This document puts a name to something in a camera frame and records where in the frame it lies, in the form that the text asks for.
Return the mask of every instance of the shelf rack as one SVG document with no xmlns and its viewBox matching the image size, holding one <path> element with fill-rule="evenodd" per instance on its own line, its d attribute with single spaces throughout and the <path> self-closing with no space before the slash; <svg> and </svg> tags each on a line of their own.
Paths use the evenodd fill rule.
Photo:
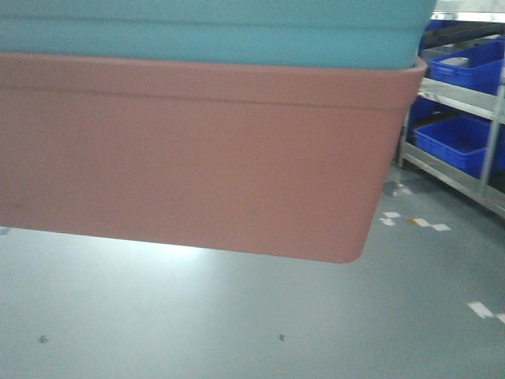
<svg viewBox="0 0 505 379">
<path fill-rule="evenodd" d="M 493 0 L 439 0 L 432 19 L 478 21 L 505 24 L 505 2 Z M 425 78 L 419 96 L 491 120 L 487 154 L 480 178 L 474 178 L 420 150 L 407 140 L 408 122 L 404 125 L 398 149 L 398 165 L 405 161 L 447 183 L 467 197 L 505 218 L 505 192 L 490 185 L 500 124 L 505 123 L 505 68 L 496 96 Z"/>
</svg>

